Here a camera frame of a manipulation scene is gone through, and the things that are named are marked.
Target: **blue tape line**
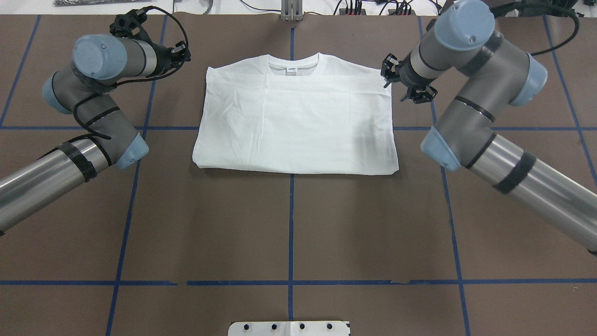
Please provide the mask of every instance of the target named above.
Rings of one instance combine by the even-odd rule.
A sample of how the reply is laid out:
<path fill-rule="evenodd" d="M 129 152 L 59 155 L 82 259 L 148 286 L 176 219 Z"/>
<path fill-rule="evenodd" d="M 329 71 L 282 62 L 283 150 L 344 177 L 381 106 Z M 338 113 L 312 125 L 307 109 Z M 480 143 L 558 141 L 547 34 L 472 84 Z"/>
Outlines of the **blue tape line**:
<path fill-rule="evenodd" d="M 79 126 L 1 126 L 0 130 L 82 130 Z"/>
<path fill-rule="evenodd" d="M 419 37 L 423 37 L 423 21 L 421 20 L 420 16 L 417 16 L 418 21 L 418 35 Z"/>
<path fill-rule="evenodd" d="M 435 112 L 435 103 L 431 101 L 431 119 L 433 120 L 433 124 L 438 122 L 438 115 Z"/>
<path fill-rule="evenodd" d="M 17 82 L 19 81 L 19 77 L 21 77 L 21 71 L 23 70 L 23 66 L 25 65 L 25 60 L 27 60 L 27 55 L 29 54 L 29 49 L 31 49 L 31 44 L 33 43 L 33 38 L 35 37 L 35 33 L 37 32 L 37 28 L 39 26 L 39 21 L 41 20 L 41 15 L 38 15 L 37 19 L 35 20 L 35 25 L 33 25 L 33 31 L 31 31 L 31 36 L 29 37 L 29 41 L 27 42 L 27 47 L 25 48 L 25 52 L 23 54 L 23 58 L 21 59 L 21 63 L 19 64 L 19 69 L 17 70 L 17 75 L 14 77 L 13 86 L 10 88 L 10 92 L 8 93 L 8 97 L 6 99 L 6 104 L 4 105 L 4 110 L 2 111 L 2 116 L 0 117 L 0 126 L 4 123 L 4 118 L 6 118 L 6 114 L 8 113 L 8 107 L 10 106 L 10 101 L 13 99 L 14 90 L 17 88 Z"/>
<path fill-rule="evenodd" d="M 287 286 L 286 280 L 231 280 L 231 281 L 217 281 L 217 280 L 200 280 L 187 281 L 187 286 Z"/>
<path fill-rule="evenodd" d="M 393 283 L 391 280 L 295 280 L 293 284 L 296 286 L 382 286 L 398 283 Z"/>
<path fill-rule="evenodd" d="M 538 283 L 597 283 L 597 278 L 554 279 L 436 279 L 411 280 L 407 283 L 391 280 L 293 280 L 294 286 L 424 286 L 424 285 L 508 285 Z M 0 286 L 114 286 L 111 280 L 0 280 Z M 187 286 L 288 286 L 287 280 L 189 280 Z M 119 286 L 178 286 L 163 280 L 121 280 Z"/>
<path fill-rule="evenodd" d="M 290 29 L 290 60 L 294 60 L 294 28 Z M 294 320 L 294 174 L 290 174 L 288 200 L 288 320 Z"/>
<path fill-rule="evenodd" d="M 171 131 L 171 130 L 176 130 L 176 131 L 186 131 L 186 130 L 197 131 L 197 130 L 199 130 L 199 126 L 147 126 L 147 127 L 143 127 L 143 129 L 145 129 L 145 130 L 160 130 L 160 131 Z"/>
<path fill-rule="evenodd" d="M 547 17 L 543 15 L 543 25 L 545 26 L 545 33 L 547 34 L 547 41 L 549 42 L 549 47 L 553 48 L 552 42 L 552 35 L 549 32 L 549 25 L 547 24 Z M 572 104 L 572 99 L 570 99 L 570 93 L 568 92 L 568 86 L 566 85 L 566 81 L 564 80 L 564 75 L 562 75 L 562 70 L 560 69 L 558 57 L 556 55 L 555 50 L 552 51 L 553 61 L 556 63 L 556 70 L 558 71 L 558 76 L 560 78 L 560 82 L 562 82 L 562 87 L 564 88 L 564 94 L 566 95 L 566 101 L 568 102 L 568 106 L 570 107 L 570 112 L 572 113 L 572 118 L 574 119 L 574 124 L 576 125 L 576 129 L 578 131 L 578 137 L 580 138 L 580 143 L 583 146 L 584 156 L 587 158 L 587 163 L 589 164 L 589 170 L 591 171 L 591 175 L 593 176 L 593 183 L 597 186 L 597 173 L 595 173 L 595 167 L 593 166 L 593 161 L 591 160 L 591 156 L 589 154 L 589 149 L 587 148 L 587 144 L 584 141 L 583 132 L 580 130 L 580 123 L 578 122 L 578 116 L 576 116 L 576 111 L 574 110 L 574 105 Z"/>
<path fill-rule="evenodd" d="M 118 289 L 120 287 L 116 283 L 112 292 L 112 303 L 110 305 L 110 315 L 108 315 L 108 324 L 106 327 L 106 336 L 110 336 L 112 333 L 112 323 L 114 322 L 114 312 L 116 311 L 116 300 L 118 299 Z"/>
<path fill-rule="evenodd" d="M 454 217 L 452 214 L 452 203 L 450 201 L 450 191 L 448 189 L 448 179 L 446 178 L 446 171 L 440 167 L 442 172 L 442 181 L 444 183 L 444 196 L 448 203 L 448 215 L 450 217 L 450 230 L 452 231 L 452 249 L 454 251 L 454 261 L 456 263 L 456 276 L 458 277 L 458 289 L 460 290 L 460 303 L 462 305 L 462 315 L 464 317 L 464 330 L 466 335 L 470 336 L 469 314 L 466 308 L 466 297 L 464 296 L 464 286 L 462 284 L 462 270 L 460 268 L 460 256 L 458 254 L 458 242 L 456 240 L 456 228 L 454 227 Z"/>
<path fill-rule="evenodd" d="M 290 60 L 294 60 L 294 28 L 290 29 Z"/>
<path fill-rule="evenodd" d="M 113 286 L 103 280 L 0 280 L 0 286 Z"/>
<path fill-rule="evenodd" d="M 576 131 L 576 127 L 491 127 L 494 131 Z"/>
<path fill-rule="evenodd" d="M 164 16 L 164 22 L 162 23 L 162 35 L 159 38 L 159 43 L 164 43 L 164 35 L 166 34 L 166 23 L 168 22 L 168 17 Z M 155 81 L 152 82 L 151 91 L 149 93 L 149 99 L 147 100 L 147 113 L 145 114 L 145 122 L 143 125 L 143 134 L 142 137 L 145 139 L 147 135 L 147 126 L 149 124 L 149 117 L 151 115 L 152 103 L 153 103 L 153 94 L 155 92 Z M 131 198 L 128 204 L 128 212 L 127 212 L 127 222 L 124 227 L 124 234 L 122 236 L 122 245 L 120 248 L 120 257 L 118 259 L 118 268 L 116 269 L 116 283 L 114 285 L 114 292 L 112 294 L 112 303 L 110 305 L 110 315 L 108 315 L 108 323 L 106 326 L 106 336 L 110 336 L 112 332 L 112 323 L 114 321 L 114 313 L 116 312 L 116 302 L 118 300 L 118 288 L 120 286 L 120 279 L 122 276 L 122 265 L 124 264 L 124 255 L 127 251 L 127 242 L 128 242 L 128 233 L 131 227 L 131 220 L 133 218 L 133 203 L 135 202 L 135 196 L 137 194 L 137 184 L 139 182 L 139 168 L 141 167 L 141 161 L 137 162 L 137 166 L 135 168 L 135 177 L 133 179 L 133 188 L 131 190 Z"/>
<path fill-rule="evenodd" d="M 592 278 L 568 279 L 469 279 L 462 280 L 464 285 L 504 285 L 515 283 L 597 283 Z"/>
<path fill-rule="evenodd" d="M 119 286 L 178 286 L 179 284 L 172 281 L 147 281 L 147 280 L 121 280 Z"/>

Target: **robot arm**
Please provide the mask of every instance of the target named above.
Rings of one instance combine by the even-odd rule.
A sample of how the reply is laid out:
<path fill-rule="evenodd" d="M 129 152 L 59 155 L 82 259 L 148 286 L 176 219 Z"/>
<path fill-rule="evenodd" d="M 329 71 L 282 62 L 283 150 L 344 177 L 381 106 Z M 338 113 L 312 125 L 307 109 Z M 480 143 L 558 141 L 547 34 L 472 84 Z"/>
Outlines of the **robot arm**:
<path fill-rule="evenodd" d="M 388 55 L 381 74 L 406 85 L 403 100 L 415 103 L 433 99 L 429 84 L 447 69 L 468 76 L 421 150 L 448 170 L 471 170 L 597 256 L 597 196 L 490 129 L 507 105 L 529 102 L 547 80 L 545 68 L 494 25 L 483 2 L 455 2 L 404 60 Z"/>
<path fill-rule="evenodd" d="M 110 26 L 112 35 L 85 35 L 78 39 L 73 62 L 44 84 L 43 95 L 48 104 L 59 112 L 72 114 L 89 133 L 64 142 L 0 181 L 0 236 L 102 170 L 113 164 L 124 169 L 149 152 L 108 92 L 120 84 L 169 76 L 190 61 L 184 30 L 185 41 L 174 48 L 151 41 L 141 24 L 152 9 L 161 10 L 149 6 L 118 15 Z M 118 82 L 139 76 L 147 78 Z"/>

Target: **brown table surface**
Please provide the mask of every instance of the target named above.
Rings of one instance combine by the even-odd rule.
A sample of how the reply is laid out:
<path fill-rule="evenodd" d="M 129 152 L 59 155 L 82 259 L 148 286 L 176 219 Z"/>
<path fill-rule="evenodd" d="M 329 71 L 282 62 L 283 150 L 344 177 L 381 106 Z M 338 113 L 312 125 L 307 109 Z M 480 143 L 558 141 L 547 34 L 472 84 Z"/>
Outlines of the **brown table surface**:
<path fill-rule="evenodd" d="M 207 66 L 321 52 L 378 68 L 406 55 L 428 17 L 177 14 L 192 62 L 112 93 L 151 150 L 101 173 L 0 239 L 1 335 L 226 335 L 233 321 L 351 322 L 352 335 L 595 335 L 597 260 L 524 206 L 419 150 L 465 78 L 436 81 L 434 105 L 399 103 L 400 171 L 288 175 L 191 161 Z M 562 41 L 569 19 L 501 19 L 527 51 Z M 45 80 L 112 16 L 0 17 L 0 176 L 82 134 L 41 96 Z M 180 40 L 151 17 L 151 36 Z M 597 191 L 597 20 L 537 56 L 543 91 L 496 130 Z"/>

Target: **blue joint cap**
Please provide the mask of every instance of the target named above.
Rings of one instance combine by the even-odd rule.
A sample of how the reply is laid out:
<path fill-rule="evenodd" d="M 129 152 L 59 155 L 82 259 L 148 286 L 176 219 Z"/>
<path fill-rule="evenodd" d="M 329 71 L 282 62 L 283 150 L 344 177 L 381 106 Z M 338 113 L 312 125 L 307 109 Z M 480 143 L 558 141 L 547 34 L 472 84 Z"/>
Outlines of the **blue joint cap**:
<path fill-rule="evenodd" d="M 141 160 L 142 157 L 149 153 L 149 146 L 145 143 L 145 140 L 141 137 L 141 134 L 137 133 L 137 136 L 133 139 L 133 142 L 128 146 L 124 154 L 116 162 L 116 167 L 125 169 L 133 163 Z"/>
<path fill-rule="evenodd" d="M 547 69 L 530 54 L 527 55 L 529 60 L 527 80 L 518 96 L 510 102 L 512 106 L 522 106 L 530 102 L 537 93 L 541 92 L 547 82 Z"/>
<path fill-rule="evenodd" d="M 73 61 L 85 76 L 109 80 L 124 70 L 127 51 L 122 42 L 112 35 L 85 35 L 75 43 Z"/>
<path fill-rule="evenodd" d="M 481 0 L 458 0 L 439 16 L 433 31 L 444 47 L 469 51 L 484 45 L 495 27 L 493 14 Z"/>
<path fill-rule="evenodd" d="M 44 97 L 45 102 L 48 103 L 51 107 L 55 108 L 58 112 L 64 114 L 72 114 L 69 110 L 67 110 L 56 98 L 56 94 L 54 93 L 54 75 L 50 76 L 48 80 L 44 83 L 44 86 L 41 88 L 41 94 Z"/>
<path fill-rule="evenodd" d="M 455 171 L 460 167 L 460 162 L 450 146 L 444 140 L 444 137 L 439 134 L 435 127 L 431 127 L 429 133 L 421 143 L 421 151 L 427 154 L 428 157 L 435 160 L 442 167 L 448 169 L 450 172 Z"/>

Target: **shirt tag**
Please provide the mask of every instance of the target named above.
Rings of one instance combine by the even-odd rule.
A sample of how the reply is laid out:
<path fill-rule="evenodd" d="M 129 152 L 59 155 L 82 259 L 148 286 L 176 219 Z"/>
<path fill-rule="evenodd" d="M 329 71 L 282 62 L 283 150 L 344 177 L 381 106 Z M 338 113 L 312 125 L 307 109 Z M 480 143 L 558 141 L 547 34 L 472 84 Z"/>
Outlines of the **shirt tag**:
<path fill-rule="evenodd" d="M 296 76 L 299 70 L 297 68 L 286 67 L 286 76 Z"/>

